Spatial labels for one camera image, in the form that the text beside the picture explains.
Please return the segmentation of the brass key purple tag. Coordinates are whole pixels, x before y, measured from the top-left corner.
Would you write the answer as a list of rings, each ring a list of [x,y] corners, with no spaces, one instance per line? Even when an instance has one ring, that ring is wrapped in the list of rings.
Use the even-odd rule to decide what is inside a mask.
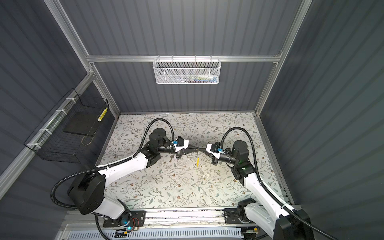
[[[176,161],[177,161],[177,157],[175,155],[171,155],[169,163],[173,163],[173,162],[176,162]]]

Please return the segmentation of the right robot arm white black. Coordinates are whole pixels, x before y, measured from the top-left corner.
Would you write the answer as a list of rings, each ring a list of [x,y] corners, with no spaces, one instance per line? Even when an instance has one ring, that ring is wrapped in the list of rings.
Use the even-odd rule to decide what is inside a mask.
[[[302,220],[309,216],[304,211],[296,211],[275,194],[258,175],[257,169],[249,160],[246,142],[235,141],[231,149],[220,144],[207,144],[207,154],[214,160],[231,164],[234,178],[240,182],[256,199],[248,198],[238,202],[237,214],[241,222],[253,222],[273,240],[313,240],[313,229],[290,214],[298,214]]]

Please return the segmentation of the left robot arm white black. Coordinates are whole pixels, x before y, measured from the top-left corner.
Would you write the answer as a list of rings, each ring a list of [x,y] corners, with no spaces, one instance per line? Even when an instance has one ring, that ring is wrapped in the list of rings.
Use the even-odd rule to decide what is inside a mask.
[[[120,200],[106,197],[105,187],[133,172],[151,167],[161,158],[161,153],[176,154],[179,158],[198,150],[198,147],[190,145],[182,137],[175,141],[169,140],[166,131],[157,128],[149,135],[149,142],[136,156],[105,165],[104,170],[76,176],[67,191],[68,196],[83,215],[98,214],[113,220],[126,218],[123,220],[126,224],[129,221],[128,207]]]

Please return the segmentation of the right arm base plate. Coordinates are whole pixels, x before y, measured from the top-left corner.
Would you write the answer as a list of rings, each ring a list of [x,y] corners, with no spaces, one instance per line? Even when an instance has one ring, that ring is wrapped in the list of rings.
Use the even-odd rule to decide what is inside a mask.
[[[225,223],[227,225],[235,225],[235,224],[248,224],[248,222],[244,222],[240,219],[239,213],[236,208],[224,208],[222,210],[222,215],[225,219]]]

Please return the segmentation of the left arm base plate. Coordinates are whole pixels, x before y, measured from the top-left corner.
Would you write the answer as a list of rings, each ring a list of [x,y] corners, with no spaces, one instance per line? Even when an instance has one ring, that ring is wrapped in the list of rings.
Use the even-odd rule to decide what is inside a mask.
[[[144,225],[146,211],[125,211],[121,217],[113,220],[105,217],[104,228],[139,228]]]

